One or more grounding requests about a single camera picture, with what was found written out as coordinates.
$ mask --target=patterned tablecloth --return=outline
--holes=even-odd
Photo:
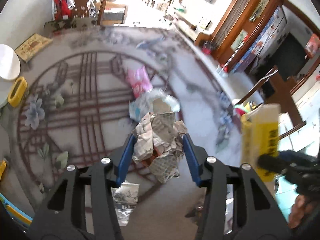
[[[230,101],[178,33],[135,27],[70,30],[22,65],[29,94],[20,107],[6,106],[0,119],[9,138],[1,140],[9,149],[10,172],[34,210],[67,164],[92,165],[124,143],[136,125],[128,114],[134,97],[126,71],[143,65],[153,87],[179,100],[177,119],[185,122],[193,142],[226,164],[239,165],[240,135]],[[148,169],[130,169],[127,179],[140,183],[143,201],[159,185]],[[188,178],[181,186],[195,188],[187,167],[180,173]],[[5,190],[10,179],[1,181],[3,193],[26,210],[10,187]]]

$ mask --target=screw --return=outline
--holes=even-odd
[[[76,169],[76,166],[74,166],[73,164],[67,167],[67,171],[74,171],[75,169]]]
[[[108,157],[105,157],[105,158],[102,158],[102,159],[101,159],[101,162],[102,162],[103,164],[108,164],[108,163],[111,162],[111,159],[108,158]]]
[[[215,157],[209,156],[207,158],[207,162],[209,162],[209,163],[215,163],[216,161],[217,161],[217,159]]]
[[[242,169],[249,171],[251,169],[251,166],[248,163],[244,163],[244,164],[242,164]]]

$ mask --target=blue gripper pad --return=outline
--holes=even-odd
[[[121,183],[124,182],[125,177],[127,176],[129,165],[131,163],[131,158],[133,155],[133,146],[135,143],[136,138],[133,135],[131,135],[129,139],[127,139],[124,143],[125,148],[123,150],[123,154],[117,169],[116,185],[118,187],[121,186]]]
[[[182,143],[192,181],[198,187],[202,187],[204,179],[211,177],[211,174],[204,168],[204,162],[208,157],[207,152],[204,148],[194,145],[188,133],[183,136]]]

